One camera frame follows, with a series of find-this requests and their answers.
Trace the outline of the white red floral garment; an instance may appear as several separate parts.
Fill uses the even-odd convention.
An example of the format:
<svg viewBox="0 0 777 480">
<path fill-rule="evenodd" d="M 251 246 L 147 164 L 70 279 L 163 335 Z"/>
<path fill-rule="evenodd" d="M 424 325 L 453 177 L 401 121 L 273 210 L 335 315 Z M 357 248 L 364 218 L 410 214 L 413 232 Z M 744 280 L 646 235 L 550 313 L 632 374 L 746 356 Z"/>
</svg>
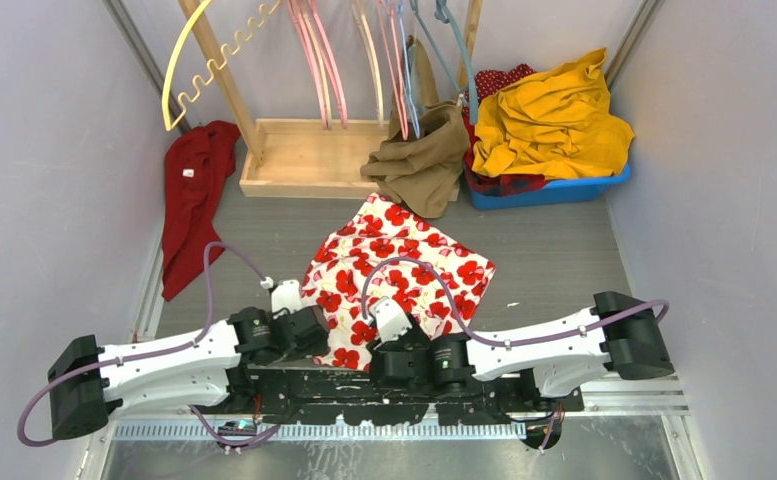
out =
<svg viewBox="0 0 777 480">
<path fill-rule="evenodd" d="M 377 330 L 365 315 L 381 297 L 397 301 L 430 337 L 469 324 L 496 272 L 495 264 L 405 207 L 370 195 L 331 233 L 305 271 L 300 296 L 328 321 L 321 366 L 368 370 L 366 346 Z"/>
</svg>

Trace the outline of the tan brown skirt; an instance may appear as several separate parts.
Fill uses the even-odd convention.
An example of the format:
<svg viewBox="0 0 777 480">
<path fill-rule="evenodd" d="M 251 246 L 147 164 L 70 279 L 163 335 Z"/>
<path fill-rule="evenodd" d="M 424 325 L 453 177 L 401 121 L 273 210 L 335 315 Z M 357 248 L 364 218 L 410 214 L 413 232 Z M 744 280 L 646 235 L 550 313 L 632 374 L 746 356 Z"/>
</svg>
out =
<svg viewBox="0 0 777 480">
<path fill-rule="evenodd" d="M 453 197 L 470 141 L 461 108 L 454 101 L 439 98 L 421 41 L 408 36 L 407 51 L 421 135 L 410 128 L 404 139 L 398 114 L 392 112 L 387 138 L 369 154 L 360 174 L 376 182 L 393 201 L 423 218 L 434 219 L 444 214 Z"/>
</svg>

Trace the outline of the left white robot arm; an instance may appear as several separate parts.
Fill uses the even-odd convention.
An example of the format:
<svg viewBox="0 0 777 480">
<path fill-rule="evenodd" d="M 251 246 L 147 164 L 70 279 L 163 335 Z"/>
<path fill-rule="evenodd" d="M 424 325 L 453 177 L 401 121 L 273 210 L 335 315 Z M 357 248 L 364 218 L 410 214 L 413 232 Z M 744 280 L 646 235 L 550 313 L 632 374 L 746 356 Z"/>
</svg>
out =
<svg viewBox="0 0 777 480">
<path fill-rule="evenodd" d="M 258 393 L 250 367 L 323 356 L 329 322 L 317 307 L 270 314 L 247 307 L 189 332 L 145 343 L 98 345 L 72 340 L 47 378 L 55 440 L 92 434 L 114 418 L 181 406 L 249 409 Z"/>
</svg>

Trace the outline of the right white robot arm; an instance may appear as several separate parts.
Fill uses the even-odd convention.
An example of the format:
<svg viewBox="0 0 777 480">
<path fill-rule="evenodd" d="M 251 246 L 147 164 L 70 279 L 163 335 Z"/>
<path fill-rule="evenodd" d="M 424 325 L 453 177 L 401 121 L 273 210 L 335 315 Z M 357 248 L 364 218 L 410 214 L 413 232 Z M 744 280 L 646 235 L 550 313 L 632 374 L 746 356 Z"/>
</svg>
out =
<svg viewBox="0 0 777 480">
<path fill-rule="evenodd" d="M 541 411 L 608 372 L 624 380 L 673 374 L 659 328 L 667 310 L 665 301 L 607 291 L 595 295 L 593 306 L 558 320 L 431 339 L 398 302 L 384 297 L 368 312 L 377 329 L 367 346 L 369 376 L 380 388 L 459 398 L 520 373 L 520 400 Z"/>
</svg>

